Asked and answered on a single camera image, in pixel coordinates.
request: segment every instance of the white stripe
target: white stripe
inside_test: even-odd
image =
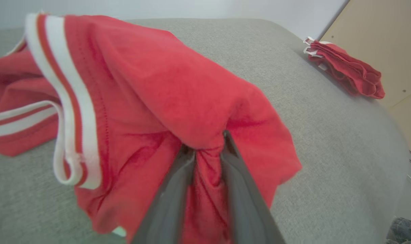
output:
[[[94,105],[92,104],[91,97],[88,93],[88,89],[86,88],[85,84],[83,83],[82,78],[80,77],[73,60],[70,56],[70,51],[68,49],[68,45],[66,43],[65,32],[64,32],[64,18],[62,17],[54,17],[48,16],[46,18],[46,33],[47,39],[49,42],[50,49],[57,61],[57,64],[60,66],[61,71],[65,75],[66,79],[68,80],[71,88],[76,96],[79,108],[80,108],[80,116],[82,120],[82,149],[83,149],[83,159],[88,169],[88,177],[86,181],[81,186],[83,188],[95,189],[100,185],[101,182],[101,172],[100,172],[100,156],[98,152],[98,144],[97,144],[97,126],[96,126],[96,117],[94,112]],[[51,67],[45,60],[45,67],[40,69],[43,71],[46,78],[54,85],[55,89],[58,91],[65,91],[62,84],[59,82],[57,77],[53,74],[47,76],[44,72],[45,70],[52,71]],[[64,100],[68,100],[68,103],[71,106],[71,102],[69,100],[68,95],[65,93],[66,97],[63,98],[60,94],[61,102],[64,105]],[[64,106],[64,111],[71,113],[73,116],[72,108]],[[74,135],[74,128],[69,129],[66,128],[66,146],[71,141],[70,136],[75,138]],[[76,153],[71,154],[69,151],[66,151],[66,160],[72,162],[80,162],[80,156]]]
[[[0,120],[9,119],[9,118],[12,118],[12,117],[27,113],[29,111],[35,110],[37,108],[44,107],[46,105],[47,105],[46,102],[36,102],[36,103],[33,103],[33,104],[23,106],[21,108],[8,110],[8,111],[0,113]]]
[[[304,54],[309,54],[309,55],[316,55],[317,54],[317,50],[309,52],[308,49],[312,49],[312,48],[310,46],[304,48]]]
[[[24,35],[23,35],[23,37],[20,39],[20,41],[14,46],[14,48],[11,51],[9,51],[7,54],[5,54],[5,56],[16,53],[25,44],[26,44],[26,41],[25,41]]]
[[[328,69],[328,67],[324,63],[319,64],[318,67],[321,68],[324,71],[326,71]]]
[[[305,38],[305,40],[304,40],[304,43],[306,43],[308,46],[310,46],[311,43],[313,43],[313,42],[314,42],[314,39],[311,38],[311,37],[307,37],[307,38]]]
[[[64,115],[62,108],[53,102],[48,101],[52,104],[55,109],[58,111],[58,135],[56,137],[55,151],[53,153],[53,172],[56,179],[61,184],[66,185],[75,185],[82,178],[82,167],[78,164],[67,162],[70,166],[70,177],[67,179],[65,170],[64,170],[64,145],[65,145],[65,131],[64,131]]]
[[[51,83],[51,85],[55,88],[56,92],[58,93],[61,103],[63,105],[63,136],[64,136],[64,141],[62,148],[63,150],[59,152],[59,147],[57,148],[58,151],[55,149],[55,154],[60,154],[62,153],[65,156],[66,162],[70,165],[71,167],[71,177],[68,180],[68,184],[77,184],[79,182],[80,178],[77,178],[78,176],[81,176],[81,167],[80,167],[80,156],[76,153],[75,151],[75,135],[74,135],[74,113],[73,113],[73,107],[71,105],[71,101],[69,98],[69,95],[66,92],[66,89],[64,86],[61,84],[57,76],[55,75],[54,71],[52,70],[52,67],[48,63],[46,56],[43,52],[43,49],[41,48],[40,40],[38,39],[38,30],[37,30],[37,14],[29,14],[26,17],[26,23],[25,23],[25,32],[26,32],[26,40],[27,44],[29,46],[29,49],[31,51],[32,57],[34,58],[36,64],[38,65],[38,68],[42,71],[46,79]],[[55,173],[60,170],[60,166],[58,163],[54,162],[57,165],[58,169],[55,168]],[[79,170],[80,169],[80,174],[74,172],[74,170]],[[65,182],[62,182],[60,178],[57,176],[58,181],[60,181],[63,184],[66,184]]]
[[[54,114],[56,114],[55,108],[47,108],[28,117],[24,117],[8,124],[0,125],[0,136],[17,133],[19,131],[30,128]]]
[[[112,231],[112,233],[117,234],[122,237],[125,237],[126,235],[125,229],[121,226],[116,227],[115,230]]]

